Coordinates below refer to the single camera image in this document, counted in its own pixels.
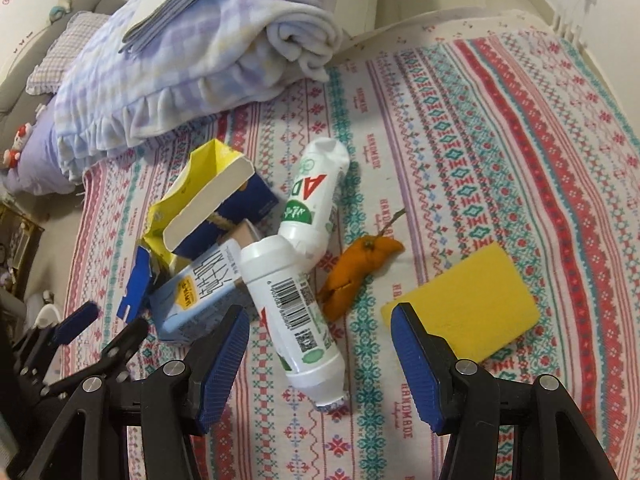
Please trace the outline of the light blue milk carton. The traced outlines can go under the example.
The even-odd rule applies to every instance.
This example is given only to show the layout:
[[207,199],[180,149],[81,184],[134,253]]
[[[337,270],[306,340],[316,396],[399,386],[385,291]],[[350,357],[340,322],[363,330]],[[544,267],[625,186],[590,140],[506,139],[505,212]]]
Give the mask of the light blue milk carton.
[[150,296],[157,337],[190,344],[217,327],[232,306],[248,312],[254,304],[240,273],[241,249],[260,240],[244,220],[220,244],[203,252]]

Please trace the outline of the wooden shelf with toys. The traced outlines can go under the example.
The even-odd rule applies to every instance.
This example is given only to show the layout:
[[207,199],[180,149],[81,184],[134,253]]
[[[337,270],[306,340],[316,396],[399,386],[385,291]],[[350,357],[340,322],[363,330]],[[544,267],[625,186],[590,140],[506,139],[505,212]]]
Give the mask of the wooden shelf with toys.
[[1,288],[18,299],[24,293],[43,228],[12,205],[0,205]]

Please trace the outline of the yellow sponge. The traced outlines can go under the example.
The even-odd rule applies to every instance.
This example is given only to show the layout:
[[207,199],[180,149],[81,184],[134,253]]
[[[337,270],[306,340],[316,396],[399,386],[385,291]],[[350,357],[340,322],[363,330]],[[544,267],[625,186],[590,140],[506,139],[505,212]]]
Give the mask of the yellow sponge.
[[534,296],[506,251],[491,243],[381,309],[408,302],[427,333],[446,339],[461,359],[482,362],[534,327]]

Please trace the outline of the lavender pillow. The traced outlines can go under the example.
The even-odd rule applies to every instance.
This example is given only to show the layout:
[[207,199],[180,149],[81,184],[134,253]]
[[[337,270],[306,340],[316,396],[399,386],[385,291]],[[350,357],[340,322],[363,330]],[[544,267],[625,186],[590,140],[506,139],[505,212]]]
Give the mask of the lavender pillow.
[[[62,174],[58,166],[58,144],[54,131],[54,104],[38,106],[35,118],[30,122],[34,126],[32,136],[22,151],[21,158],[15,168],[1,168],[1,182],[12,195],[21,193],[33,196],[50,194],[66,195],[73,193],[77,185]],[[11,144],[17,129],[28,122],[21,120],[12,130]]]

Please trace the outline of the red white plush toy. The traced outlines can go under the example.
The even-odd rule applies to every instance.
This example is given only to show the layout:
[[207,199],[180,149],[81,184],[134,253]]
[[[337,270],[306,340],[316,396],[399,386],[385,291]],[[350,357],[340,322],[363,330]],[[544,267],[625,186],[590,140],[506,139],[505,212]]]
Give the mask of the red white plush toy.
[[17,129],[12,145],[3,152],[2,169],[11,169],[17,166],[22,151],[24,151],[25,145],[32,136],[32,130],[34,130],[34,126],[30,122],[26,122],[26,124]]

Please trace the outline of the white barcode bottle near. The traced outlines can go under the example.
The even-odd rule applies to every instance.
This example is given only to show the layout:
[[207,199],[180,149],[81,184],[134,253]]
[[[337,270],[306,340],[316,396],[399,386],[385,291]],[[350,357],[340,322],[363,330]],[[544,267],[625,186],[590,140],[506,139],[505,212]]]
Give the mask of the white barcode bottle near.
[[297,252],[273,235],[241,249],[239,269],[288,382],[322,412],[346,403],[346,364]]

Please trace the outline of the blue yellow torn box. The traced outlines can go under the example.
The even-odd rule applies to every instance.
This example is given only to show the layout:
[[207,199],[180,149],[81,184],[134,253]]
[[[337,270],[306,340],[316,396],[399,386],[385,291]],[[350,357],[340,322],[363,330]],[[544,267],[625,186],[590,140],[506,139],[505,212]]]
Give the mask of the blue yellow torn box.
[[176,259],[195,260],[242,221],[261,222],[277,204],[242,153],[216,139],[201,145],[148,210],[117,316],[130,322],[141,314],[146,296]]

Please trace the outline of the orange fruit peel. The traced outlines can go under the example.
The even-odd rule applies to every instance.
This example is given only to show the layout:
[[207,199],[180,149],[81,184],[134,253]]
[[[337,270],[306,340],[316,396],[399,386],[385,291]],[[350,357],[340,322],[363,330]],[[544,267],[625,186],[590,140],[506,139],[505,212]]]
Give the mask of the orange fruit peel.
[[333,323],[345,316],[354,305],[366,278],[405,250],[399,240],[385,235],[405,212],[405,209],[398,210],[378,234],[358,237],[337,259],[317,294],[319,306],[328,322]]

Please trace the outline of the white AD bottle far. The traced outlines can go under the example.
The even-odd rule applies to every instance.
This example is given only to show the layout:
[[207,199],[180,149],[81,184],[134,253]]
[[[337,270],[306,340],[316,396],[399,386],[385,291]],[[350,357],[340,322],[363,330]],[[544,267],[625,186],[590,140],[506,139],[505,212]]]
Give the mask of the white AD bottle far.
[[319,138],[303,151],[278,234],[292,245],[306,272],[328,249],[349,165],[347,148],[339,140]]

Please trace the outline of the checkered small pillow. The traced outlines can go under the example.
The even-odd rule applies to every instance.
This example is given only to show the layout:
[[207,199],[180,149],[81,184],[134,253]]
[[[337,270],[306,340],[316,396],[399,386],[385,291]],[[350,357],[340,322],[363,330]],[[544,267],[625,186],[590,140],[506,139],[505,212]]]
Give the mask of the checkered small pillow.
[[43,60],[28,76],[25,90],[30,96],[56,93],[66,72],[94,34],[110,19],[107,14],[81,11],[68,22],[61,36],[50,45]]

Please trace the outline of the patterned red teal bedspread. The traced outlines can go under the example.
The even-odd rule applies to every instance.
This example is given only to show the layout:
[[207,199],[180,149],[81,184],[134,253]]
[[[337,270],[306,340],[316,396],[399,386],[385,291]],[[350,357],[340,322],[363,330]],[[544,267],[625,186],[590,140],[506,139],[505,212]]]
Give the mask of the patterned red teal bedspread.
[[443,40],[386,32],[272,102],[191,122],[85,176],[65,307],[99,319],[63,352],[73,374],[120,331],[116,312],[149,206],[190,151],[217,138],[288,194],[306,144],[334,136],[352,168],[321,284],[357,237],[385,226],[405,250],[332,326],[347,406],[317,412],[254,323],[221,422],[195,443],[216,479],[434,479],[446,443],[416,418],[381,309],[491,243],[511,256],[538,323],[487,367],[558,376],[622,479],[639,474],[639,140],[575,48],[534,28]]

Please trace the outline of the folded blue plaid blanket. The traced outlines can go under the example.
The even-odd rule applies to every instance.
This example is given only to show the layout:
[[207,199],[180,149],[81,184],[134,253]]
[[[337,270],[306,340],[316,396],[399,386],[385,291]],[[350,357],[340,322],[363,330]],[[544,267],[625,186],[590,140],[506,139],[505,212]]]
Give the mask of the folded blue plaid blanket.
[[122,37],[142,1],[91,37],[56,94],[58,168],[72,182],[196,118],[269,101],[299,79],[327,81],[342,42],[336,0],[196,0],[132,52]]

